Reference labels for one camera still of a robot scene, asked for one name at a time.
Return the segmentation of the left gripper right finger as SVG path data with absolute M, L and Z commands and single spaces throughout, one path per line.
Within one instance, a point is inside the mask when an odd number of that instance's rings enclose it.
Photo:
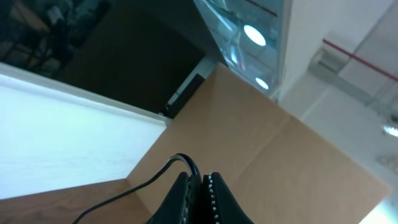
M 218 172 L 203 176 L 202 223 L 253 224 Z

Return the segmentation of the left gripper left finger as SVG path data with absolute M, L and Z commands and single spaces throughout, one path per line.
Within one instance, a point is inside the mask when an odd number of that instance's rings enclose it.
M 145 224 L 179 224 L 183 222 L 189 180 L 188 174 L 181 172 L 159 208 Z

